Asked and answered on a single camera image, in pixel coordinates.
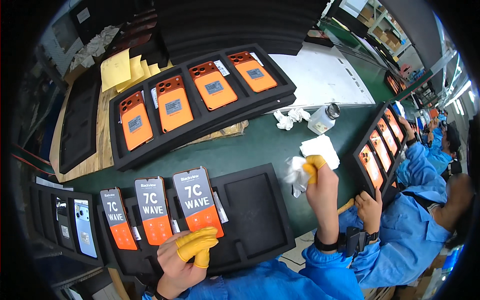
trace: bottle cap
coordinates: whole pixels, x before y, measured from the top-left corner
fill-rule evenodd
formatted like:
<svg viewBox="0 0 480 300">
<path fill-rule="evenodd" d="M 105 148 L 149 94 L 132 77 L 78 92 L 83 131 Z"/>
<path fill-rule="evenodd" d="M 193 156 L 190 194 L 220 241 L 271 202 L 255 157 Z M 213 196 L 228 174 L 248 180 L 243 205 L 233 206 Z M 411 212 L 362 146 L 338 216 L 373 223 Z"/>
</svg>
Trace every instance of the bottle cap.
<svg viewBox="0 0 480 300">
<path fill-rule="evenodd" d="M 340 117 L 340 107 L 338 107 L 337 104 L 332 103 L 325 108 L 325 113 L 327 113 L 327 116 L 330 119 L 335 120 L 336 118 Z"/>
</svg>

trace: smartphone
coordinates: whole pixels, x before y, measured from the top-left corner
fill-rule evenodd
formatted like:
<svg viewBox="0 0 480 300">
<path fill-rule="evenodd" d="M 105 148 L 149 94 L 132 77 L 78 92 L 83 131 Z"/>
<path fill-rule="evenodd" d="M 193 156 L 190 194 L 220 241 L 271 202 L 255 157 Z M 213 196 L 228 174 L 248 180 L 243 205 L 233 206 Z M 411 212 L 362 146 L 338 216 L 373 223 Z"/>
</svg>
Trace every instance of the smartphone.
<svg viewBox="0 0 480 300">
<path fill-rule="evenodd" d="M 95 244 L 92 239 L 92 227 L 90 223 L 90 210 L 88 201 L 74 199 L 75 223 L 77 225 L 77 237 L 80 244 L 80 251 L 88 256 L 97 257 Z"/>
<path fill-rule="evenodd" d="M 375 161 L 375 158 L 373 157 L 373 153 L 370 147 L 368 147 L 368 145 L 365 145 L 361 150 L 359 154 L 359 159 L 363 164 L 363 167 L 365 168 L 365 170 L 367 170 L 368 176 L 372 181 L 373 187 L 380 188 L 382 186 L 382 183 L 384 182 L 384 179 L 380 174 L 380 169 L 378 168 L 377 162 Z"/>
<path fill-rule="evenodd" d="M 185 86 L 180 75 L 157 83 L 156 96 L 163 132 L 169 132 L 193 121 Z"/>
<path fill-rule="evenodd" d="M 132 235 L 120 189 L 102 190 L 100 196 L 117 247 L 125 250 L 137 250 L 137 243 Z"/>
<path fill-rule="evenodd" d="M 144 98 L 140 91 L 120 103 L 120 119 L 129 151 L 148 142 L 153 137 Z"/>
<path fill-rule="evenodd" d="M 135 192 L 148 243 L 159 246 L 173 235 L 163 178 L 138 178 Z"/>
<path fill-rule="evenodd" d="M 398 148 L 396 146 L 395 140 L 393 139 L 393 135 L 390 132 L 390 129 L 388 129 L 387 124 L 385 123 L 384 119 L 380 119 L 377 123 L 378 127 L 380 128 L 380 131 L 382 132 L 382 135 L 387 142 L 388 149 L 393 153 L 393 155 L 396 154 Z"/>
<path fill-rule="evenodd" d="M 277 86 L 275 79 L 248 51 L 232 54 L 228 58 L 254 92 L 259 93 Z"/>
<path fill-rule="evenodd" d="M 196 231 L 214 226 L 218 229 L 216 237 L 223 237 L 207 170 L 199 167 L 175 173 L 172 179 L 188 228 Z"/>
<path fill-rule="evenodd" d="M 220 108 L 238 99 L 213 61 L 189 69 L 208 110 Z"/>
<path fill-rule="evenodd" d="M 387 148 L 385 148 L 385 144 L 382 142 L 382 139 L 380 138 L 377 130 L 373 130 L 372 134 L 370 134 L 370 141 L 372 142 L 373 147 L 375 148 L 375 151 L 380 158 L 382 166 L 384 167 L 385 171 L 388 171 L 390 165 L 392 164 L 392 161 L 388 156 Z"/>
<path fill-rule="evenodd" d="M 400 140 L 400 142 L 402 142 L 403 141 L 403 133 L 400 129 L 400 126 L 396 122 L 396 119 L 395 119 L 394 115 L 392 114 L 392 111 L 389 108 L 387 108 L 385 110 L 385 116 L 387 117 L 388 124 L 390 124 L 390 127 L 392 127 L 393 133 Z"/>
</svg>

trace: black cap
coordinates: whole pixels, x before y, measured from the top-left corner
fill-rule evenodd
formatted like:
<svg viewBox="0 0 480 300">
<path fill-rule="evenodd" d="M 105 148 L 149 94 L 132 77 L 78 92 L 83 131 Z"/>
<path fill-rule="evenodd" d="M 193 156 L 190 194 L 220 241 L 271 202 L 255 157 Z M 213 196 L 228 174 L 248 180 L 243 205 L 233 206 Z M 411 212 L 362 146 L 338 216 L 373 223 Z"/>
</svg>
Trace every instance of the black cap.
<svg viewBox="0 0 480 300">
<path fill-rule="evenodd" d="M 447 135 L 447 141 L 450 142 L 448 150 L 450 150 L 451 153 L 457 152 L 460 147 L 460 134 L 458 134 L 458 130 L 454 126 L 447 124 L 447 132 L 445 134 Z"/>
</svg>

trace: plastic bottle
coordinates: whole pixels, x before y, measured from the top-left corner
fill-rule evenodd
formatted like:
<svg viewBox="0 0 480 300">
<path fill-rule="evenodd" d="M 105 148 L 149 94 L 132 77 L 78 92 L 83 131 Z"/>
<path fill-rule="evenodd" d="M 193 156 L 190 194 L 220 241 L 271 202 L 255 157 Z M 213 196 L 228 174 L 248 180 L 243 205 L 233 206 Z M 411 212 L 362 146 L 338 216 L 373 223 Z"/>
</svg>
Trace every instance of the plastic bottle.
<svg viewBox="0 0 480 300">
<path fill-rule="evenodd" d="M 321 135 L 335 125 L 335 119 L 340 116 L 340 108 L 337 104 L 324 105 L 310 117 L 308 128 L 314 133 Z"/>
</svg>

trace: black foam tray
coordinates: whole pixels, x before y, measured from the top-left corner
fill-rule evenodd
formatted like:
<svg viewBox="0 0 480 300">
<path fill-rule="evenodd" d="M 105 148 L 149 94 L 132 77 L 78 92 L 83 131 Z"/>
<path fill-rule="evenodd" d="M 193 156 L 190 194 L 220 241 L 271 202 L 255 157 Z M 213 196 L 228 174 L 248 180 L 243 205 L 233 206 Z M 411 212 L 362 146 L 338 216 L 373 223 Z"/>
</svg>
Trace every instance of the black foam tray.
<svg viewBox="0 0 480 300">
<path fill-rule="evenodd" d="M 395 117 L 396 122 L 398 123 L 398 126 L 400 127 L 402 133 L 403 133 L 403 141 L 400 142 L 400 140 L 395 136 L 392 127 L 388 123 L 388 119 L 386 118 L 384 112 L 385 110 L 389 108 L 390 111 L 392 112 L 393 116 Z M 393 155 L 390 150 L 388 149 L 387 143 L 385 142 L 385 139 L 383 135 L 381 134 L 381 130 L 378 127 L 377 123 L 380 119 L 384 119 L 388 129 L 393 135 L 393 138 L 395 140 L 395 143 L 397 145 L 397 153 L 396 155 Z M 352 170 L 353 174 L 355 174 L 355 182 L 358 185 L 358 188 L 360 191 L 366 191 L 370 194 L 370 196 L 375 197 L 375 187 L 372 184 L 372 181 L 370 180 L 370 177 L 363 167 L 362 162 L 360 161 L 358 154 L 361 152 L 362 148 L 367 144 L 370 150 L 374 154 L 374 159 L 377 163 L 377 166 L 379 167 L 380 170 L 380 175 L 383 177 L 383 183 L 382 186 L 380 187 L 380 192 L 382 193 L 382 197 L 385 196 L 385 193 L 387 191 L 387 188 L 392 184 L 393 180 L 396 178 L 395 175 L 395 170 L 398 167 L 398 165 L 401 163 L 402 158 L 401 158 L 401 152 L 407 142 L 407 131 L 403 127 L 402 124 L 398 121 L 398 115 L 396 114 L 396 111 L 393 109 L 392 105 L 390 102 L 385 102 L 384 105 L 379 107 L 376 111 L 375 117 L 372 119 L 371 123 L 368 123 L 368 127 L 365 128 L 365 135 L 361 136 L 358 139 L 358 144 L 357 142 L 355 143 L 355 148 L 353 149 L 352 152 L 349 152 L 346 155 L 346 161 L 348 161 L 348 168 Z M 373 147 L 372 142 L 370 141 L 370 134 L 373 132 L 373 130 L 377 130 L 377 132 L 380 135 L 382 143 L 385 145 L 385 148 L 387 149 L 388 156 L 390 157 L 391 165 L 388 171 L 385 171 L 385 169 L 382 166 L 382 163 L 378 157 L 378 154 L 375 151 L 375 148 Z"/>
<path fill-rule="evenodd" d="M 91 67 L 73 83 L 60 137 L 60 173 L 66 174 L 96 152 L 100 70 Z"/>
<path fill-rule="evenodd" d="M 93 204 L 92 195 L 71 192 L 62 189 L 55 189 L 41 184 L 31 182 L 29 187 L 29 197 L 32 211 L 32 222 L 35 231 L 42 237 L 42 242 L 53 249 L 61 250 L 66 255 L 83 263 L 104 266 L 102 256 L 103 249 L 99 246 L 97 238 L 96 224 L 98 224 L 98 213 L 96 206 Z M 65 244 L 65 238 L 57 221 L 56 201 L 57 197 L 67 203 L 67 222 L 70 238 L 68 244 Z M 75 223 L 75 205 L 74 199 L 87 200 L 90 209 L 90 227 L 92 230 L 92 243 L 95 245 L 97 258 L 83 254 L 80 251 L 78 241 L 77 227 Z"/>
<path fill-rule="evenodd" d="M 249 52 L 254 51 L 257 54 L 264 64 L 264 68 L 278 83 L 277 87 L 260 93 L 255 93 L 250 89 L 248 84 L 238 73 L 237 69 L 235 69 L 233 64 L 227 58 L 228 55 L 243 50 Z M 189 68 L 209 60 L 222 61 L 223 65 L 230 72 L 230 75 L 225 76 L 225 79 L 238 96 L 237 101 L 213 111 L 207 110 L 193 79 L 188 72 Z M 163 133 L 161 132 L 160 116 L 158 110 L 155 109 L 150 90 L 154 88 L 158 82 L 176 75 L 181 75 L 183 78 L 185 91 L 192 110 L 193 121 L 170 132 Z M 110 137 L 115 169 L 126 171 L 137 167 L 144 162 L 150 161 L 154 157 L 158 157 L 158 155 L 164 154 L 201 137 L 202 135 L 198 136 L 201 132 L 205 135 L 206 129 L 212 129 L 219 123 L 234 118 L 239 114 L 261 105 L 277 102 L 278 100 L 293 94 L 295 89 L 296 86 L 285 75 L 283 70 L 257 44 L 217 51 L 163 71 L 131 87 L 110 101 Z M 120 124 L 119 104 L 133 93 L 141 90 L 144 91 L 145 107 L 154 137 L 150 142 L 143 144 L 130 152 L 127 150 L 123 128 Z"/>
<path fill-rule="evenodd" d="M 171 179 L 166 179 L 170 216 L 180 230 L 187 230 Z M 272 164 L 210 179 L 228 222 L 222 224 L 225 235 L 210 249 L 208 275 L 220 275 L 251 267 L 295 247 L 287 209 Z M 105 237 L 109 263 L 125 276 L 135 276 L 144 284 L 163 274 L 156 260 L 158 246 L 148 244 L 136 197 L 124 200 L 127 218 L 136 226 L 141 240 L 139 250 L 121 250 L 108 227 L 103 205 L 97 207 L 100 227 Z"/>
</svg>

